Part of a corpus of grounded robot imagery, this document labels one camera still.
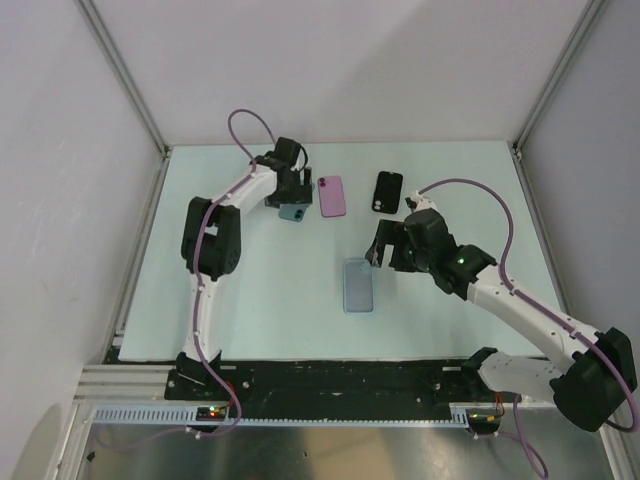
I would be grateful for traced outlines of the teal smartphone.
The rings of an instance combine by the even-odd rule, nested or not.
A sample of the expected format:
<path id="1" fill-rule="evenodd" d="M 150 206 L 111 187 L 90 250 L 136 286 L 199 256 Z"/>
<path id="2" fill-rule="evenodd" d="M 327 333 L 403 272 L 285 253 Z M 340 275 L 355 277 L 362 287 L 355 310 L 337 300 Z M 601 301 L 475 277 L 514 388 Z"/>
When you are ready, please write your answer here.
<path id="1" fill-rule="evenodd" d="M 291 222 L 302 222 L 310 204 L 282 204 L 278 211 L 278 216 L 282 220 Z"/>

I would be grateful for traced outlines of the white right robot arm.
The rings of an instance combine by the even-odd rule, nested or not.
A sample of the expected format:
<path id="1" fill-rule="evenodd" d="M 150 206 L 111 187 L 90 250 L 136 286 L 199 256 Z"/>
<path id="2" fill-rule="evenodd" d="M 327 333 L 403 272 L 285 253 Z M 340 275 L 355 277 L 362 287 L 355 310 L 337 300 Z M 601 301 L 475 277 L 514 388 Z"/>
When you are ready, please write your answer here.
<path id="1" fill-rule="evenodd" d="M 493 314 L 548 360 L 516 360 L 486 347 L 470 358 L 473 369 L 461 378 L 469 398 L 521 393 L 554 403 L 571 423 L 589 432 L 609 424 L 623 403 L 632 403 L 636 370 L 631 341 L 623 332 L 601 332 L 528 296 L 491 255 L 456 243 L 436 209 L 415 210 L 403 221 L 380 221 L 366 260 L 380 267 L 387 247 L 392 249 L 390 268 L 430 275 L 444 293 Z"/>

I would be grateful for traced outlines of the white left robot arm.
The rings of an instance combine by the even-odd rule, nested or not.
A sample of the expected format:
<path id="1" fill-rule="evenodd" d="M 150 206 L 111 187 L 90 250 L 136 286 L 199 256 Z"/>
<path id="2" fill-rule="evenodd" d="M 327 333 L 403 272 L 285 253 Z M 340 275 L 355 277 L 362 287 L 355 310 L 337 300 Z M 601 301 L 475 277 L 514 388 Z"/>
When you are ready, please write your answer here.
<path id="1" fill-rule="evenodd" d="M 201 399 L 214 397 L 222 376 L 212 362 L 221 353 L 213 307 L 221 286 L 239 264 L 242 216 L 262 204 L 292 222 L 313 203 L 308 154 L 295 140 L 280 137 L 274 149 L 250 161 L 250 169 L 217 199 L 193 198 L 188 205 L 181 256 L 191 278 L 189 331 L 176 359 L 179 377 Z"/>

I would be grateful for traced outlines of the light blue phone case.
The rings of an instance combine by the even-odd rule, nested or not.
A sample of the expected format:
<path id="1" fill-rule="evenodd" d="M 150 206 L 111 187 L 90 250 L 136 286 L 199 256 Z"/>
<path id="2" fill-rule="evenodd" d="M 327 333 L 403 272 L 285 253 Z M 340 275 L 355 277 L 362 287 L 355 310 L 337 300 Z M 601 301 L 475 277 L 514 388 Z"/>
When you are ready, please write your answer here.
<path id="1" fill-rule="evenodd" d="M 343 308 L 347 314 L 369 314 L 374 310 L 373 269 L 366 259 L 344 263 Z"/>

